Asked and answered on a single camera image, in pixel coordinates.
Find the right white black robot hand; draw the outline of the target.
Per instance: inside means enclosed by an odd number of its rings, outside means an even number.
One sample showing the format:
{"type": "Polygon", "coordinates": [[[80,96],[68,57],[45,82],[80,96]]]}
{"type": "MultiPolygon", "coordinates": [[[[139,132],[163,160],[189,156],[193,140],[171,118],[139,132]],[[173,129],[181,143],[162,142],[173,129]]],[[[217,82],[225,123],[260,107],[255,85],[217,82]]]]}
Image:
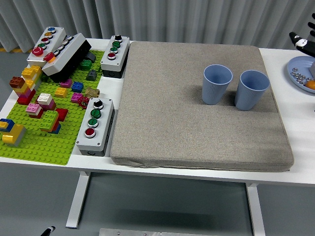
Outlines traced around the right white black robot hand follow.
{"type": "MultiPolygon", "coordinates": [[[[310,35],[313,38],[315,38],[315,23],[308,22],[308,27],[310,27],[310,29],[311,29],[310,35]]],[[[308,56],[315,57],[315,42],[314,41],[304,39],[294,32],[289,33],[289,38],[290,38],[292,44],[294,45],[294,47],[298,51],[300,51],[300,52],[302,52],[308,56]]]]}

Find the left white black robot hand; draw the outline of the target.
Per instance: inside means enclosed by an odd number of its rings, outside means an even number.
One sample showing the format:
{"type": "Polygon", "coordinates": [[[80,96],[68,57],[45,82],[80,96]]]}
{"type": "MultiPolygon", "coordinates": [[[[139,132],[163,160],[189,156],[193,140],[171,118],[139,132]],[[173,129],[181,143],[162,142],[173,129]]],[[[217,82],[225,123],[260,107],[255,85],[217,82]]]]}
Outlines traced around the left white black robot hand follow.
{"type": "Polygon", "coordinates": [[[50,236],[50,234],[56,229],[55,226],[50,226],[41,234],[41,236],[50,236]]]}

